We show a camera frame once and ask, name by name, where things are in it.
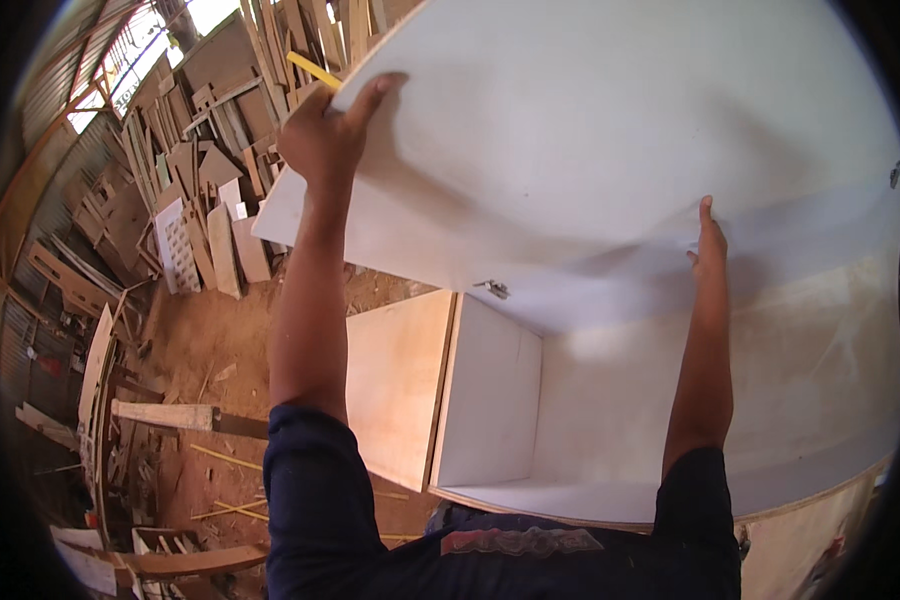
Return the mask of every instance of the plywood edge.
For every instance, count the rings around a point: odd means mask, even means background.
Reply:
[[[861,481],[866,479],[872,479],[876,477],[877,474],[880,474],[887,465],[893,459],[893,455],[885,456],[880,459],[878,462],[872,464],[867,467],[860,473],[850,477],[846,481],[837,484],[836,486],[828,487],[827,489],[823,489],[809,495],[805,498],[800,498],[799,500],[794,500],[792,502],[788,502],[786,504],[782,504],[777,507],[773,507],[767,510],[757,510],[756,512],[748,512],[747,514],[741,514],[739,516],[733,517],[734,525],[749,525],[754,522],[762,522],[774,517],[779,517],[781,515],[786,515],[788,513],[792,513],[793,511],[803,509],[811,504],[816,504],[818,502],[822,502],[831,498],[843,490],[854,486]],[[427,492],[438,497],[443,498],[444,500],[450,500],[452,502],[456,502],[457,504],[462,504],[463,506],[470,507],[472,509],[477,509],[479,511],[486,511],[488,513],[497,513],[497,514],[512,514],[517,513],[520,515],[528,515],[530,517],[540,517],[541,519],[549,519],[553,522],[565,523],[567,525],[574,525],[576,527],[597,527],[600,529],[616,529],[619,531],[631,531],[635,533],[644,533],[649,534],[654,530],[654,523],[647,522],[620,522],[620,521],[600,521],[600,520],[590,520],[585,518],[571,518],[567,516],[557,516],[554,514],[546,514],[543,512],[534,512],[531,510],[517,510],[513,507],[503,506],[500,504],[492,504],[490,502],[484,502],[483,500],[478,500],[476,498],[463,495],[461,493],[457,493],[456,491],[450,491],[449,489],[444,489],[434,483],[431,483],[430,486],[427,487]]]
[[[431,490],[440,482],[441,457],[444,452],[444,440],[446,438],[447,411],[450,408],[450,388],[453,385],[453,370],[457,362],[457,342],[460,341],[460,323],[463,309],[464,299],[461,297],[461,294],[454,294],[454,304],[450,311],[451,321],[447,327],[449,340],[446,344],[443,375],[440,378],[440,389],[437,396],[438,410],[435,411],[436,429],[433,435],[433,449],[432,455],[430,455],[428,460],[428,472],[424,476],[424,481],[429,482]]]

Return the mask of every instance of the white board with square holes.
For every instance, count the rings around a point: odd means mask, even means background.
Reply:
[[[183,200],[177,198],[153,219],[153,230],[170,294],[201,291],[194,250],[182,214]]]

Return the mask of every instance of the navy blue t-shirt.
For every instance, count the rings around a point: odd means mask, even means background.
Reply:
[[[269,597],[739,598],[723,452],[670,469],[650,535],[484,514],[387,550],[357,439],[320,411],[281,405],[264,456]]]

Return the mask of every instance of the person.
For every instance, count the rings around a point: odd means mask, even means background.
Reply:
[[[367,125],[396,75],[346,112],[312,92],[277,149],[307,182],[269,346],[264,486],[270,598],[725,598],[740,596],[723,445],[731,424],[727,243],[699,204],[696,300],[664,444],[652,533],[521,514],[471,514],[393,550],[348,429],[344,233]]]

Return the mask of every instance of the metal hinge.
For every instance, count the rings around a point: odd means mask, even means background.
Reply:
[[[493,279],[481,281],[480,283],[474,283],[473,287],[481,287],[500,300],[506,300],[510,297],[510,290],[507,289],[507,286],[503,283],[500,283],[499,281],[494,281]]]

